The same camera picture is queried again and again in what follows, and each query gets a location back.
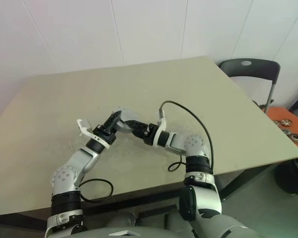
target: wall tile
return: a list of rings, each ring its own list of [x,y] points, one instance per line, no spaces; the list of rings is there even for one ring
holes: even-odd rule
[[[298,16],[298,0],[253,0],[233,58],[272,60]]]
[[[184,0],[113,0],[125,64],[179,59]]]
[[[188,0],[182,57],[230,59],[251,0]]]
[[[0,0],[0,113],[28,76],[59,72],[21,0]]]
[[[291,106],[298,98],[298,20],[275,60],[281,72],[274,97],[279,105]]]
[[[25,0],[62,71],[122,65],[109,0]]]

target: chair backrest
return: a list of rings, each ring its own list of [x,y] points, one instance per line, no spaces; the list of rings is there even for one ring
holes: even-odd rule
[[[277,62],[264,59],[229,59],[219,65],[228,76],[249,76],[271,80],[276,84],[280,71]]]

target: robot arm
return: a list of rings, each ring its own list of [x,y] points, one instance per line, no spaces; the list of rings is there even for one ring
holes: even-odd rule
[[[77,120],[81,132],[90,137],[90,140],[51,177],[53,193],[46,238],[64,237],[85,230],[82,225],[83,210],[79,185],[84,175],[96,164],[102,151],[115,141],[116,124],[120,117],[121,111],[113,113],[103,125],[93,131],[87,121]]]
[[[81,132],[91,139],[51,178],[52,214],[48,219],[46,238],[61,238],[86,230],[82,225],[79,184],[95,165],[101,152],[115,141],[117,131],[131,132],[145,144],[162,146],[186,157],[185,187],[180,192],[179,212],[184,220],[191,223],[198,237],[260,238],[235,219],[221,215],[222,205],[210,166],[209,149],[203,139],[197,135],[185,136],[165,131],[164,112],[159,110],[159,114],[160,122],[155,125],[139,122],[128,111],[119,110],[93,132],[86,121],[77,120]]]

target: beige tabletop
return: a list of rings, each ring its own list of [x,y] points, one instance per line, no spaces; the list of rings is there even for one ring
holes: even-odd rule
[[[298,157],[298,148],[207,57],[85,70],[32,78],[0,117],[0,214],[50,206],[50,175],[87,141],[76,119],[103,123],[117,107],[156,123],[164,100],[175,100],[205,123],[215,150],[215,174]],[[204,135],[187,112],[164,107],[167,130]],[[86,176],[110,180],[114,194],[179,182],[178,156],[117,134]],[[89,184],[88,198],[105,196]]]

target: black wire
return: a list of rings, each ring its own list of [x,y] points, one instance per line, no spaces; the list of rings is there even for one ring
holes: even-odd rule
[[[79,187],[81,187],[82,185],[84,185],[84,184],[86,184],[86,183],[88,183],[88,182],[92,182],[92,181],[101,181],[101,182],[105,182],[105,183],[109,184],[109,185],[110,185],[110,188],[111,188],[111,191],[110,191],[110,194],[109,194],[107,197],[102,198],[102,199],[98,199],[98,200],[89,200],[89,199],[87,199],[86,197],[84,197],[82,194],[80,194],[80,197],[81,197],[85,202],[100,203],[100,202],[103,202],[103,201],[107,200],[108,198],[110,198],[110,196],[111,196],[111,195],[113,194],[113,192],[114,192],[114,185],[113,185],[110,181],[108,181],[108,180],[101,179],[101,178],[92,178],[92,179],[89,179],[89,180],[86,180],[86,181],[82,182],[82,183],[79,185]]]
[[[211,149],[211,173],[213,174],[213,167],[214,167],[214,155],[213,155],[213,144],[212,144],[212,140],[211,140],[211,137],[210,137],[210,134],[207,130],[207,128],[205,127],[205,125],[203,124],[203,122],[192,112],[190,111],[189,109],[187,109],[185,106],[175,102],[175,101],[164,101],[161,106],[160,106],[160,109],[159,110],[162,110],[162,107],[164,104],[166,103],[171,103],[171,104],[174,104],[174,105],[177,105],[178,107],[181,107],[182,109],[186,110],[189,114],[191,114],[191,116],[193,116],[198,122],[199,124],[203,127],[207,137],[208,137],[208,140],[209,140],[209,143],[210,143],[210,149]]]
[[[174,162],[174,163],[172,163],[171,165],[169,165],[169,167],[168,167],[168,171],[169,171],[169,172],[174,172],[174,171],[176,171],[176,170],[180,167],[180,165],[186,165],[186,163],[182,162],[182,156],[181,156],[181,155],[180,155],[180,161],[178,161],[178,162]]]

